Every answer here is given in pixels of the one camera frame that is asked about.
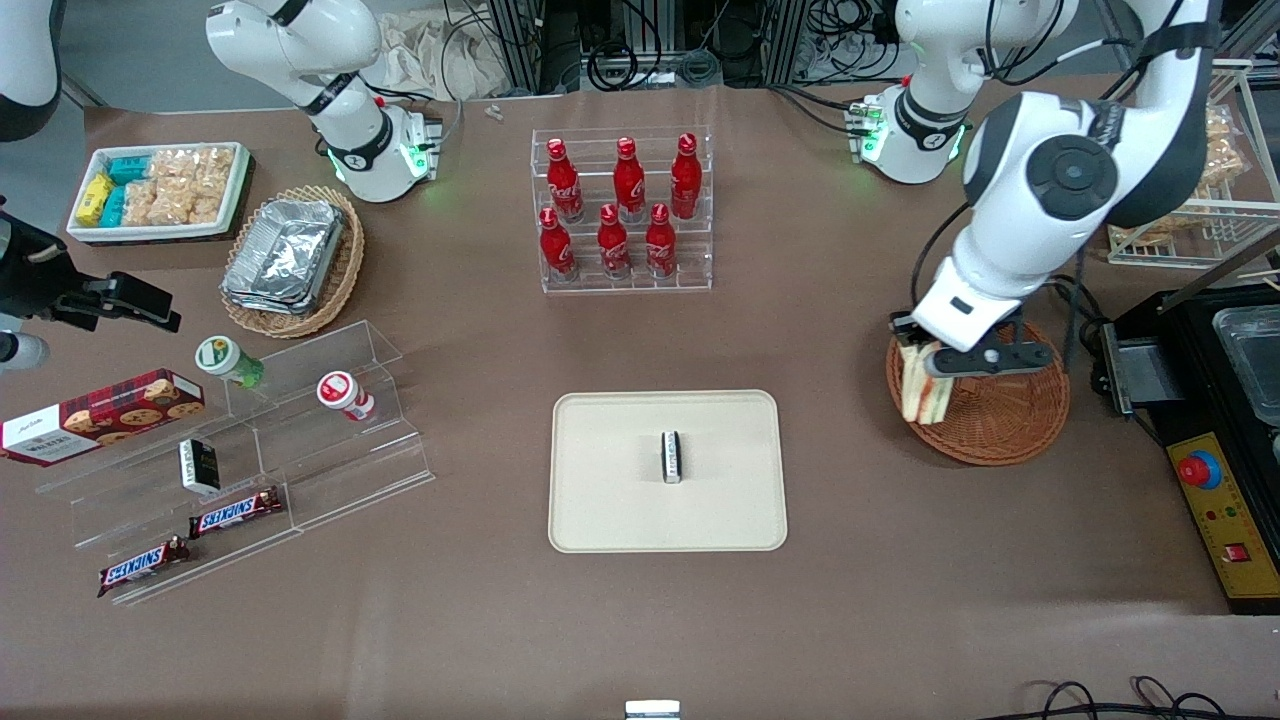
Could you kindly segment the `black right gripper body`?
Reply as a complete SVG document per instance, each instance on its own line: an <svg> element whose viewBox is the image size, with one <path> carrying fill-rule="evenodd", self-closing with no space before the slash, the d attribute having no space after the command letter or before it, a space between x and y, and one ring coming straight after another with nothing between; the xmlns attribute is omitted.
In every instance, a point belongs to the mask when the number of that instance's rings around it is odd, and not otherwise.
<svg viewBox="0 0 1280 720"><path fill-rule="evenodd" d="M1 314L31 318L77 286L65 243L8 213L1 214Z"/></svg>

